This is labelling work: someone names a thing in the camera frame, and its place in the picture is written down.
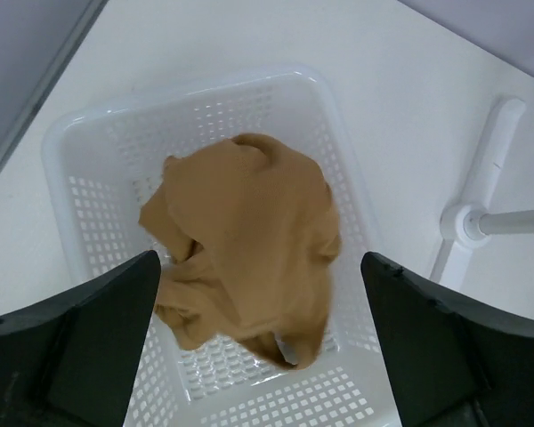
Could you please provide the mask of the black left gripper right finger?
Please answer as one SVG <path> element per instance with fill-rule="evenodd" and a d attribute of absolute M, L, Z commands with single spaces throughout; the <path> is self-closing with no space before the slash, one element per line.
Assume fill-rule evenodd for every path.
<path fill-rule="evenodd" d="M 534 320 L 364 254 L 366 287 L 404 426 L 534 426 Z"/>

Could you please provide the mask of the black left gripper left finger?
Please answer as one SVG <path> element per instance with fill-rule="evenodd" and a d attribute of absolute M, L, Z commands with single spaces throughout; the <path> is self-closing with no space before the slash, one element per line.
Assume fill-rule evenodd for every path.
<path fill-rule="evenodd" d="M 121 426 L 161 264 L 143 252 L 0 316 L 0 426 Z"/>

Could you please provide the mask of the brown tank top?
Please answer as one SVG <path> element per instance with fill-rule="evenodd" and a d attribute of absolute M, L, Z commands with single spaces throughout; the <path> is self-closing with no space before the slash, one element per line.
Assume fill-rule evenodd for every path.
<path fill-rule="evenodd" d="M 224 335 L 285 370 L 314 363 L 342 246 L 314 160 L 259 133 L 167 157 L 139 223 L 172 259 L 155 312 L 180 348 Z"/>

